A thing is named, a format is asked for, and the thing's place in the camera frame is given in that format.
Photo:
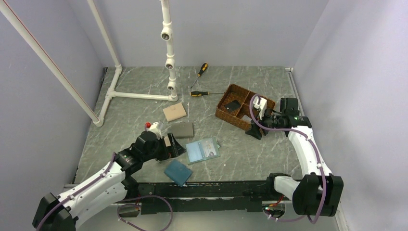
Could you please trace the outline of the white VIP credit card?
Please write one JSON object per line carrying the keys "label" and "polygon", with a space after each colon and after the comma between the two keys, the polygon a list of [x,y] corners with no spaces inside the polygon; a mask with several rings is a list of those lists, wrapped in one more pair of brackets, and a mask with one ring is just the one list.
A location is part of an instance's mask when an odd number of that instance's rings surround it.
{"label": "white VIP credit card", "polygon": [[252,119],[251,119],[249,116],[244,115],[244,116],[242,117],[242,120],[245,121],[245,122],[250,123]]}

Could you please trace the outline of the green card holder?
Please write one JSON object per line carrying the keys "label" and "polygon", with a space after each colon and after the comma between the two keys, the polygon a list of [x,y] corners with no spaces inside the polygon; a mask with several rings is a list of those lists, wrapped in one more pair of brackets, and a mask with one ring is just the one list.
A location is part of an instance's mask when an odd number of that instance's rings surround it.
{"label": "green card holder", "polygon": [[[212,158],[205,158],[204,157],[204,152],[203,152],[203,148],[202,148],[202,142],[206,139],[213,139],[214,142],[217,144],[218,146],[218,156],[216,157],[212,157]],[[220,152],[219,152],[219,144],[217,143],[217,140],[215,137],[210,137],[210,138],[205,138],[199,141],[194,141],[191,143],[187,143],[186,144],[186,150],[187,150],[187,160],[189,164],[194,164],[197,162],[202,162],[202,161],[206,161],[209,159],[213,159],[213,158],[217,158],[220,157]]]}

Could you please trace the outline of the grey credit card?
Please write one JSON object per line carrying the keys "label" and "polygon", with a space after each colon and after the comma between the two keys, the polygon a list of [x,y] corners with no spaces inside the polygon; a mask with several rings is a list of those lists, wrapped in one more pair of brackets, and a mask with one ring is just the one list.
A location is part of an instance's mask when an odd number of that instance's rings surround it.
{"label": "grey credit card", "polygon": [[229,113],[232,113],[233,111],[239,109],[241,107],[241,104],[239,103],[238,100],[233,100],[233,101],[225,104],[224,107],[226,108],[226,110]]}

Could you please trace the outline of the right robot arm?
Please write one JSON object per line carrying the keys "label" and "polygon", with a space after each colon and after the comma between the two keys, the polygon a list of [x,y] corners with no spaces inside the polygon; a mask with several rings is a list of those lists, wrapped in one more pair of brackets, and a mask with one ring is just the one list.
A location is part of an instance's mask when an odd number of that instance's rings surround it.
{"label": "right robot arm", "polygon": [[264,185],[266,196],[280,196],[292,202],[300,219],[306,217],[315,224],[319,217],[336,214],[344,188],[343,179],[333,175],[315,143],[310,120],[302,116],[296,98],[281,98],[280,111],[267,107],[267,100],[255,94],[249,102],[251,129],[246,132],[262,137],[264,131],[282,131],[296,152],[302,179],[287,174],[271,173]]}

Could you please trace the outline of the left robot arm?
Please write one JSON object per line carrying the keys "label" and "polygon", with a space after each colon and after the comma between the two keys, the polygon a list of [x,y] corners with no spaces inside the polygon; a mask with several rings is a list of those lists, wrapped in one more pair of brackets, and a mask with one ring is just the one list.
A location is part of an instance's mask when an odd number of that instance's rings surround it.
{"label": "left robot arm", "polygon": [[110,204],[134,201],[140,191],[132,175],[145,162],[164,161],[185,152],[172,133],[159,138],[144,131],[128,148],[113,153],[100,171],[81,184],[59,195],[46,194],[40,200],[32,225],[38,231],[74,231],[80,222]]}

